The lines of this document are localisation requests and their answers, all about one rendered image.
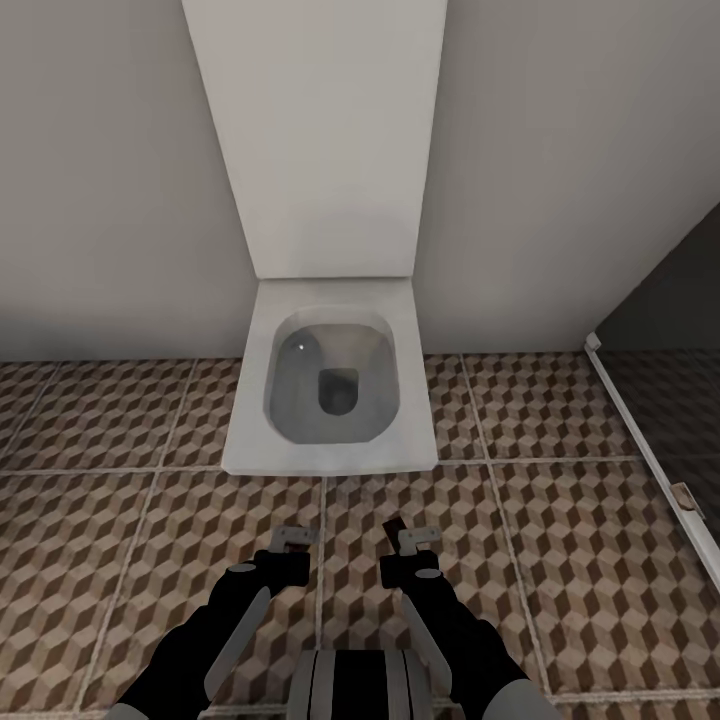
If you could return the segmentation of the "robot trunk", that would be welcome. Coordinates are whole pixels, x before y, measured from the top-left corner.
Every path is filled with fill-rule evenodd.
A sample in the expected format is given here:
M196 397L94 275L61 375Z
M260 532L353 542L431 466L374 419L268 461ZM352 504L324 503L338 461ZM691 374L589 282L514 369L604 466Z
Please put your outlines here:
M434 720L416 650L304 650L286 720Z

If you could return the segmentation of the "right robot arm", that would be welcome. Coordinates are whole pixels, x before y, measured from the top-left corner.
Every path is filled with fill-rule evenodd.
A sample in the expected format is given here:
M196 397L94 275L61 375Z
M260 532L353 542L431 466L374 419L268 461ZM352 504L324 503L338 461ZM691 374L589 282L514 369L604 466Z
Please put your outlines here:
M384 589L400 587L409 629L466 720L566 720L507 653L498 631L458 602L431 550L437 526L398 532L400 551L381 556Z

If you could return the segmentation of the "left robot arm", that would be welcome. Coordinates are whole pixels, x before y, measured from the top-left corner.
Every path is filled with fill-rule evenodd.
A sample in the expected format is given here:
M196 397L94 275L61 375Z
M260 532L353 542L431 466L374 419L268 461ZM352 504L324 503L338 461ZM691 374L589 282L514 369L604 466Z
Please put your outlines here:
M208 605L169 631L148 667L102 720L196 720L205 711L287 585L309 582L311 554L289 544L314 545L318 530L274 526L269 550L230 566L214 584Z

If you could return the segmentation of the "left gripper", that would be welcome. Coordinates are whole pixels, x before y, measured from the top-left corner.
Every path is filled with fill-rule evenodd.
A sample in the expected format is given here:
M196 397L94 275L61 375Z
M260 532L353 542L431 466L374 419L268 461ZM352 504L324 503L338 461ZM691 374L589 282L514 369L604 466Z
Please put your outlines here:
M269 560L280 570L281 582L278 593L287 585L305 587L309 582L311 554L305 552L270 553L269 550L258 550L255 561Z

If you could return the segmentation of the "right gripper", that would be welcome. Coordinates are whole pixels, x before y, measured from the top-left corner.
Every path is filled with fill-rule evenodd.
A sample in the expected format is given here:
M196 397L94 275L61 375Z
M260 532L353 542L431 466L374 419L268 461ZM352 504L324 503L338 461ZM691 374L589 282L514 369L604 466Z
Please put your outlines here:
M412 564L430 564L434 568L438 568L436 555L431 550L419 551L416 555L406 557L400 556L400 553L395 553L394 555L381 556L379 561L384 589L400 587L402 590L402 574Z

